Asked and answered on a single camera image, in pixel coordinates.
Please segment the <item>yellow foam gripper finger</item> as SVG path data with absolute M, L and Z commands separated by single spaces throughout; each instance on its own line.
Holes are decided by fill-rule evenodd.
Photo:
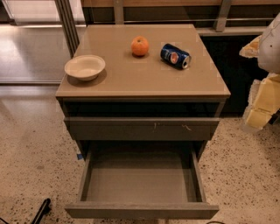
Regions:
M 249 133 L 262 130 L 279 109 L 280 75 L 269 73 L 263 80 L 254 80 L 250 87 L 242 128 Z
M 260 48 L 260 41 L 261 35 L 254 38 L 248 44 L 246 44 L 240 51 L 239 55 L 244 58 L 258 58 L 259 57 L 259 48 Z

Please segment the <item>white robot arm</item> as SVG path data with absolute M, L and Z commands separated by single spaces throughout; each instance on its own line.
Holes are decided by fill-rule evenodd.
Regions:
M 245 58 L 257 58 L 257 64 L 269 74 L 254 80 L 248 95 L 248 106 L 242 117 L 247 132 L 257 132 L 280 109 L 280 13 L 265 29 L 239 52 Z

